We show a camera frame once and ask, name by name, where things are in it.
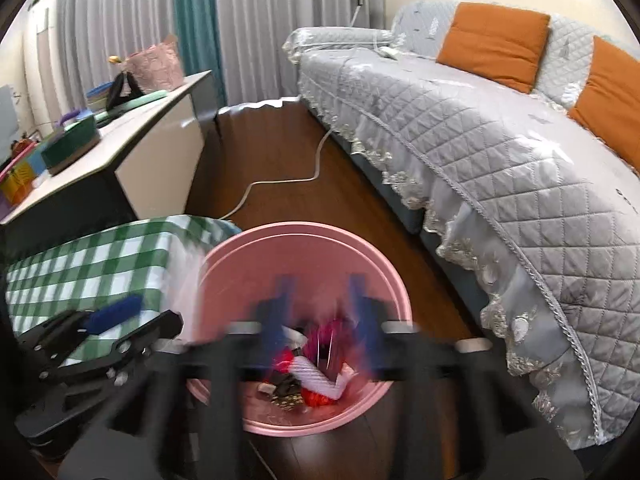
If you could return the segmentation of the large red plastic bag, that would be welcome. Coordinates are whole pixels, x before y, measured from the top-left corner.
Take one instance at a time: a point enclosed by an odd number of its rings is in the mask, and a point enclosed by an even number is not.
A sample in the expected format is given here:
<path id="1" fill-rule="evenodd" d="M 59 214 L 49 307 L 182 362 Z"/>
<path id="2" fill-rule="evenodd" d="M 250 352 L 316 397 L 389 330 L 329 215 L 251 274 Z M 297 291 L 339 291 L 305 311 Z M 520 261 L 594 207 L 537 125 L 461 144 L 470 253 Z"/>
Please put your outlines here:
<path id="1" fill-rule="evenodd" d="M 334 320 L 311 326 L 303 334 L 282 327 L 286 346 L 273 361 L 273 370 L 292 376 L 310 408 L 337 404 L 355 375 L 346 354 L 352 345 L 349 324 Z"/>

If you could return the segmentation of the pink plastic trash bin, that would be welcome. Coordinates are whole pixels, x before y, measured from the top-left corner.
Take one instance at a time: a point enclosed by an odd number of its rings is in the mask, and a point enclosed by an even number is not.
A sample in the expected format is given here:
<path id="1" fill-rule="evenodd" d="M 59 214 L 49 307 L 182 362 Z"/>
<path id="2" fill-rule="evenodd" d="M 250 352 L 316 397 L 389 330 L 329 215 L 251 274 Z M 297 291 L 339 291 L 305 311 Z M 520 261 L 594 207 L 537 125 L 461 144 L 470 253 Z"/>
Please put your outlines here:
<path id="1" fill-rule="evenodd" d="M 322 223 L 277 222 L 236 234 L 202 263 L 188 338 L 214 340 L 230 323 L 249 320 L 254 305 L 274 296 L 284 276 L 295 285 L 288 326 L 325 320 L 336 311 L 353 318 L 348 299 L 352 274 L 364 276 L 368 296 L 384 301 L 392 320 L 411 321 L 409 295 L 395 267 L 378 248 L 351 232 Z M 258 396 L 250 382 L 242 388 L 244 428 L 276 438 L 322 434 L 369 411 L 391 386 L 357 374 L 337 404 L 294 412 Z"/>

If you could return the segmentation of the green white checkered tablecloth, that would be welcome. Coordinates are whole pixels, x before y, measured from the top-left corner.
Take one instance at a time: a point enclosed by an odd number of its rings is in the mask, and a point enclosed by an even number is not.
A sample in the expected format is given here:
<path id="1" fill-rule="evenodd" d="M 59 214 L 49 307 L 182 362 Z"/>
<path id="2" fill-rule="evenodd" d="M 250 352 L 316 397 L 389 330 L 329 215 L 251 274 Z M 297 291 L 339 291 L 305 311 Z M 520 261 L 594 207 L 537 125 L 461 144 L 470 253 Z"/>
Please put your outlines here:
<path id="1" fill-rule="evenodd" d="M 180 248 L 210 252 L 241 232 L 226 220 L 174 214 L 114 226 L 9 265 L 6 302 L 21 335 L 66 310 L 98 310 L 131 294 L 141 312 L 99 336 L 90 336 L 64 363 L 105 356 L 112 344 L 163 310 L 171 261 Z"/>

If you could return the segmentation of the brown patterned snack wrapper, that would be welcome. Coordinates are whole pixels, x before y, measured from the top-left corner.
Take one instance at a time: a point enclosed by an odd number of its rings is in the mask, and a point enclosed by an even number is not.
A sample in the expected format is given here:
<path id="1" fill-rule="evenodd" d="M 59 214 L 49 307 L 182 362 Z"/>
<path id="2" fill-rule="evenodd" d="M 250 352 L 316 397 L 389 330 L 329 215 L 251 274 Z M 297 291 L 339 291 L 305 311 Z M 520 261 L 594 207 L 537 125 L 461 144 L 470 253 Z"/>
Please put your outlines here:
<path id="1" fill-rule="evenodd" d="M 291 374 L 272 374 L 257 386 L 257 394 L 285 411 L 297 410 L 304 404 L 302 387 Z"/>

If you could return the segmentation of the colourful plastic storage basket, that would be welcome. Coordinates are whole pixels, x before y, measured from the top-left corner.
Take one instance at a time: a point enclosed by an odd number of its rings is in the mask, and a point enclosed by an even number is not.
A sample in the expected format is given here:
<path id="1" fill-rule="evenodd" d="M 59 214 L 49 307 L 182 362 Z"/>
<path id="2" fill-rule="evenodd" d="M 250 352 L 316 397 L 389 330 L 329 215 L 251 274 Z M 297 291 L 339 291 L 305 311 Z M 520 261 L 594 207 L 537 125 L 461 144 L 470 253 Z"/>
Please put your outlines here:
<path id="1" fill-rule="evenodd" d="M 44 160 L 43 152 L 58 140 L 61 133 L 53 133 L 42 142 L 28 140 L 22 150 L 13 156 L 1 170 L 1 199 L 6 211 L 12 211 L 47 178 L 53 177 L 53 169 Z"/>

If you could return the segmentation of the white coffee table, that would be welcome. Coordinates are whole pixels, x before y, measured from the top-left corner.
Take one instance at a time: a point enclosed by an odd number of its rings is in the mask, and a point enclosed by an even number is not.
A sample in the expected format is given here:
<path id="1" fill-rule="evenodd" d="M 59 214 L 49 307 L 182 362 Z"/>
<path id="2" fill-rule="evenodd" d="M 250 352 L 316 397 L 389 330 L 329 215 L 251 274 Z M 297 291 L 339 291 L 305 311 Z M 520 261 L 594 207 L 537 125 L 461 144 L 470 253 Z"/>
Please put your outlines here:
<path id="1" fill-rule="evenodd" d="M 217 132 L 211 72 L 186 77 L 163 99 L 122 115 L 56 176 L 47 176 L 1 221 L 6 260 L 21 260 L 111 226 L 186 209 Z"/>

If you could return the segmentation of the dark green round bowl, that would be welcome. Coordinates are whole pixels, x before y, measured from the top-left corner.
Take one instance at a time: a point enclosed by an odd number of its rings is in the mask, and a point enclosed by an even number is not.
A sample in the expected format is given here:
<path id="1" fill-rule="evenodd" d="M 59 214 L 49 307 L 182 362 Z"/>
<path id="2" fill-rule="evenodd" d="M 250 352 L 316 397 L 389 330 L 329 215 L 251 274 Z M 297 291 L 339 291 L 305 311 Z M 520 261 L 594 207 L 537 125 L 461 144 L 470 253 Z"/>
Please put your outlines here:
<path id="1" fill-rule="evenodd" d="M 73 124 L 63 124 L 44 144 L 41 151 L 44 166 L 51 176 L 56 176 L 95 148 L 100 140 L 93 114 Z"/>

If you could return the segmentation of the grey quilted sofa cover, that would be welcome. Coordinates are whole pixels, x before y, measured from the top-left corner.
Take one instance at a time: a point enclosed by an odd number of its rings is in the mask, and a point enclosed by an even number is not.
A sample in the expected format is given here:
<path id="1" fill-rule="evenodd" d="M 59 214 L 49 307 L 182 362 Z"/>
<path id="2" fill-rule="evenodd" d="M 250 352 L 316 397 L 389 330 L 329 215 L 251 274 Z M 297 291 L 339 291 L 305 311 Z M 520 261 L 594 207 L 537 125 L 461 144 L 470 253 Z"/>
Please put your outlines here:
<path id="1" fill-rule="evenodd" d="M 418 1 L 390 29 L 304 27 L 283 47 L 309 107 L 473 273 L 535 408 L 570 448 L 605 444 L 639 407 L 639 173 L 568 114 L 599 35 L 553 15 L 519 92 L 437 62 L 462 8 Z"/>

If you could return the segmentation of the covered television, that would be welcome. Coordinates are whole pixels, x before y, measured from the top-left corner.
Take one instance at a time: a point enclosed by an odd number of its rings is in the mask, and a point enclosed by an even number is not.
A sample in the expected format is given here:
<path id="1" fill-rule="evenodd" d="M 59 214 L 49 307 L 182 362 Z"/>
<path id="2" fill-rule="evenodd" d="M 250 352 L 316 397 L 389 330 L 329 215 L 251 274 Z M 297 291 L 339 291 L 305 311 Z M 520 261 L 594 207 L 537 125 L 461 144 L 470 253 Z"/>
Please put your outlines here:
<path id="1" fill-rule="evenodd" d="M 6 160 L 11 155 L 11 145 L 20 137 L 20 125 L 14 108 L 13 92 L 8 84 L 0 88 L 0 156 Z"/>

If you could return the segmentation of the black round object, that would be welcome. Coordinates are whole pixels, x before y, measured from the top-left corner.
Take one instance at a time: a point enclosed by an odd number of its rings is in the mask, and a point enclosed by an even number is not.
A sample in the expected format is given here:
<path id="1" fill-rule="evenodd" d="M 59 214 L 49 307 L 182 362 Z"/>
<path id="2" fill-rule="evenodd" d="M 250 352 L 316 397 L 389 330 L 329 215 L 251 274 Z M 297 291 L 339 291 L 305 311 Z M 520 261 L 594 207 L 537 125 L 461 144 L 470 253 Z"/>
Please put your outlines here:
<path id="1" fill-rule="evenodd" d="M 143 90 L 138 85 L 134 75 L 128 70 L 120 72 L 113 80 L 108 92 L 105 110 L 110 112 L 122 104 L 144 96 Z"/>

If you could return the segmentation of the green flat tray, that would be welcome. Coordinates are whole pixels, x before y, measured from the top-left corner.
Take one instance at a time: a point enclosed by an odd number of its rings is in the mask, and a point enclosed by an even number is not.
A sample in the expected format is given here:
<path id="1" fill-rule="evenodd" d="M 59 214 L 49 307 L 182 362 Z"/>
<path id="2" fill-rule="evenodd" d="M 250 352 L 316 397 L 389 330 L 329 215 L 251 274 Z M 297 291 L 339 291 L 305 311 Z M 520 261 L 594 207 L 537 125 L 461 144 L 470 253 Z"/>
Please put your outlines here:
<path id="1" fill-rule="evenodd" d="M 145 94 L 144 96 L 140 96 L 140 98 L 135 98 L 124 104 L 117 105 L 112 110 L 104 110 L 104 112 L 94 115 L 94 118 L 96 118 L 96 126 L 98 128 L 102 128 L 113 120 L 122 117 L 122 115 L 125 115 L 132 110 L 136 110 L 139 107 L 145 106 L 146 104 L 166 98 L 166 96 L 168 96 L 168 92 L 166 90 L 157 90 L 149 94 Z"/>

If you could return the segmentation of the pink quilted basket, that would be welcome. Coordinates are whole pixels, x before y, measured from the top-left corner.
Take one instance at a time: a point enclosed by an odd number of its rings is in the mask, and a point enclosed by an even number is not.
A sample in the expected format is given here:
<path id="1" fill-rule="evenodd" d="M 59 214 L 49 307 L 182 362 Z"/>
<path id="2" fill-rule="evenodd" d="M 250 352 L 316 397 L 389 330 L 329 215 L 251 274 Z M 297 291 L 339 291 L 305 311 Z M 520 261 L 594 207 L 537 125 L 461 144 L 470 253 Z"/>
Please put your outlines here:
<path id="1" fill-rule="evenodd" d="M 178 38 L 175 35 L 168 35 L 159 44 L 129 55 L 124 67 L 144 92 L 172 91 L 184 83 Z"/>

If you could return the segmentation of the white floor air conditioner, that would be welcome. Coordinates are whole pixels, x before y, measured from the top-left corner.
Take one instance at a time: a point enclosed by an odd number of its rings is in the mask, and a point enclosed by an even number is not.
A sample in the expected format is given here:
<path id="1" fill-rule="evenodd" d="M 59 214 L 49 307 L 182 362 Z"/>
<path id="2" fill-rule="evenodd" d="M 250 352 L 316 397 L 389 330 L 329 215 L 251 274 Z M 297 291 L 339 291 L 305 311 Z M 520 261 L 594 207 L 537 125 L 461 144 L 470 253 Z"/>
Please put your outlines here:
<path id="1" fill-rule="evenodd" d="M 23 54 L 35 128 L 45 138 L 70 111 L 58 41 L 58 0 L 39 0 L 27 12 Z"/>

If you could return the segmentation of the orange cushion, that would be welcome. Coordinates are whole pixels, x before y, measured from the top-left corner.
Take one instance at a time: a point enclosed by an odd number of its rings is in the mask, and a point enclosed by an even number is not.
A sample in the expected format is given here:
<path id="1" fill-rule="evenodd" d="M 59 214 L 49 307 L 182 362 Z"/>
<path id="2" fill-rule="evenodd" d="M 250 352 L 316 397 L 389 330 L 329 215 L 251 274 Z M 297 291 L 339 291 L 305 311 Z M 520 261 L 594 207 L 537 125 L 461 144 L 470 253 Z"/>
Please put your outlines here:
<path id="1" fill-rule="evenodd" d="M 550 20 L 548 14 L 510 6 L 459 3 L 436 62 L 529 94 Z"/>
<path id="2" fill-rule="evenodd" d="M 639 61 L 593 37 L 590 72 L 568 117 L 639 170 Z"/>

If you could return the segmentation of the teal curtain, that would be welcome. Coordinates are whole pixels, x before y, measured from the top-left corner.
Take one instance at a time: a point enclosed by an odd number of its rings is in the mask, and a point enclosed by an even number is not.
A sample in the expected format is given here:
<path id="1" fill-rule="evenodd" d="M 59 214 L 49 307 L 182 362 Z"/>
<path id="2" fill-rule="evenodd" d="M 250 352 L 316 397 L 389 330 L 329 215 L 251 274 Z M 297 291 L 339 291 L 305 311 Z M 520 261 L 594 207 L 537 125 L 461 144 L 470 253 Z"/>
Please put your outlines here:
<path id="1" fill-rule="evenodd" d="M 216 0 L 174 0 L 176 35 L 183 70 L 187 75 L 210 70 L 219 106 L 228 102 Z"/>

